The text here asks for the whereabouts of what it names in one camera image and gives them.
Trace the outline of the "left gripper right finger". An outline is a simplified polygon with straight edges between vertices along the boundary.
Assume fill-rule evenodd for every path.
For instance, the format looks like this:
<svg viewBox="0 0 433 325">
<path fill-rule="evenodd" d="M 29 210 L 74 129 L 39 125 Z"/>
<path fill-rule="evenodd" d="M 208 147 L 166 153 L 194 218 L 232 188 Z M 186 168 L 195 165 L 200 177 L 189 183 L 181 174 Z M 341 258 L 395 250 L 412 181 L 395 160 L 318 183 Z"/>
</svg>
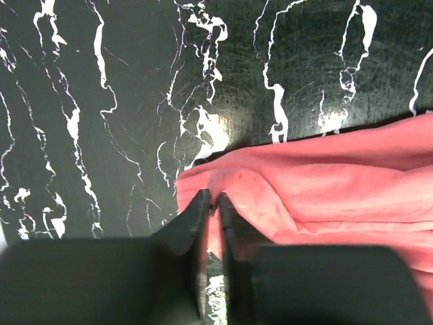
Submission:
<svg viewBox="0 0 433 325">
<path fill-rule="evenodd" d="M 256 324 L 252 256 L 271 241 L 237 211 L 226 193 L 218 198 L 228 324 Z"/>
</svg>

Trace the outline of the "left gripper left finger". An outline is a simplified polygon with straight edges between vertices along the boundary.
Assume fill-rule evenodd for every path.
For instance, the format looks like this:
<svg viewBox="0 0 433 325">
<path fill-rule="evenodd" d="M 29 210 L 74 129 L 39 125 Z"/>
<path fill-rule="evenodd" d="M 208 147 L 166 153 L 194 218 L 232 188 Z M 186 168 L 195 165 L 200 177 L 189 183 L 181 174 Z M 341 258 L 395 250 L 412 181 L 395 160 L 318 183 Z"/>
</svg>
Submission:
<svg viewBox="0 0 433 325">
<path fill-rule="evenodd" d="M 151 236 L 160 251 L 150 324 L 204 323 L 210 208 L 210 191 L 199 190 L 182 213 Z"/>
</svg>

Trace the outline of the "red t-shirt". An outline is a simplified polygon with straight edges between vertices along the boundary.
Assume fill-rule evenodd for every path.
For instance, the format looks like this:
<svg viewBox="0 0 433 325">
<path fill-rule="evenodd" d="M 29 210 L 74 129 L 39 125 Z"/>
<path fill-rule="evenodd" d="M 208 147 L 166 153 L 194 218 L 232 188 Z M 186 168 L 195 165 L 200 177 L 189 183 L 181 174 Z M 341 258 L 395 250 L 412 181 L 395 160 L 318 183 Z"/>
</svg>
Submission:
<svg viewBox="0 0 433 325">
<path fill-rule="evenodd" d="M 432 115 L 373 129 L 243 148 L 183 172 L 184 211 L 201 189 L 279 244 L 382 244 L 432 304 Z"/>
</svg>

